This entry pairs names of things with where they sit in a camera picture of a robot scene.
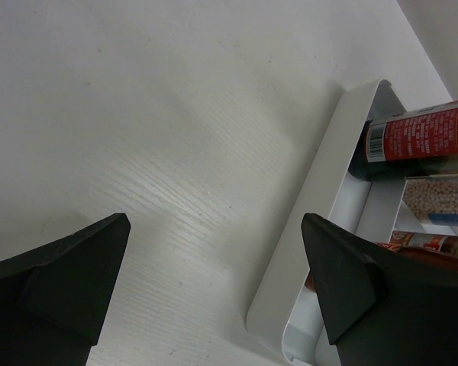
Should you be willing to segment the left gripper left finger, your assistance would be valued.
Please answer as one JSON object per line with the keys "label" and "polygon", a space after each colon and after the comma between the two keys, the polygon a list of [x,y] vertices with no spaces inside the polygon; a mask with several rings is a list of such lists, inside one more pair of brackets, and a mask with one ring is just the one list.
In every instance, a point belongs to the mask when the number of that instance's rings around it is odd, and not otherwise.
{"label": "left gripper left finger", "polygon": [[114,213],[0,261],[0,365],[84,365],[98,344],[131,223]]}

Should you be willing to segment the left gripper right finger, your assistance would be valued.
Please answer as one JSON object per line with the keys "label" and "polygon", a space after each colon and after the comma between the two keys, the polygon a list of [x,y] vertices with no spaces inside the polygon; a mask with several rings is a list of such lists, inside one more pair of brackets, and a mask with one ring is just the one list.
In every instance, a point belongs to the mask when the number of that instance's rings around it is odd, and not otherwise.
{"label": "left gripper right finger", "polygon": [[343,365],[458,365],[458,272],[399,257],[315,214],[302,237],[329,343]]}

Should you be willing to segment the orange spice jar front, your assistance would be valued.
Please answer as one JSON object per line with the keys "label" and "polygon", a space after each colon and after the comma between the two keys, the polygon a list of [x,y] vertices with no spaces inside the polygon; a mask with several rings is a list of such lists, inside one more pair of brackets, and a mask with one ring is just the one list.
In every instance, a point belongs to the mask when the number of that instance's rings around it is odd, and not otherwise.
{"label": "orange spice jar front", "polygon": [[458,236],[395,230],[390,237],[390,243],[420,247],[458,257]]}

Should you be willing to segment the white granule jar blue label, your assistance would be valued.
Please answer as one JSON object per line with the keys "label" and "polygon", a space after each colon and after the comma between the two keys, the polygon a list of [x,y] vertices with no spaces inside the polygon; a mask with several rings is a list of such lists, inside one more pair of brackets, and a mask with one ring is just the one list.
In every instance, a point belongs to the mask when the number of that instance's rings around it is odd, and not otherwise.
{"label": "white granule jar blue label", "polygon": [[458,178],[408,180],[402,200],[422,223],[458,226]]}

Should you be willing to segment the dark soy sauce bottle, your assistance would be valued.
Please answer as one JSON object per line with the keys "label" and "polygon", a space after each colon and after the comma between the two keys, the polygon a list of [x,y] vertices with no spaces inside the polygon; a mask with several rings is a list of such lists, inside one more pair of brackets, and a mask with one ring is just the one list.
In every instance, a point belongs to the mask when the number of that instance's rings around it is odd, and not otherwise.
{"label": "dark soy sauce bottle", "polygon": [[362,181],[458,178],[458,101],[368,120],[348,172]]}

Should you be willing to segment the white divided organizer tray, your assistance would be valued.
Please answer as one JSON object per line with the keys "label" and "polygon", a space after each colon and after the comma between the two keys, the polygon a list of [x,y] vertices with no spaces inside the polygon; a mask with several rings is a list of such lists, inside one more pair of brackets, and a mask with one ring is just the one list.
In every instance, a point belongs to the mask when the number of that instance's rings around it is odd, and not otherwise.
{"label": "white divided organizer tray", "polygon": [[422,223],[403,202],[407,181],[425,178],[362,181],[348,172],[365,123],[405,112],[386,80],[348,91],[338,102],[247,313],[249,334],[286,364],[343,365],[328,341],[310,273],[304,215],[374,243],[389,242],[395,230],[458,236],[458,226]]}

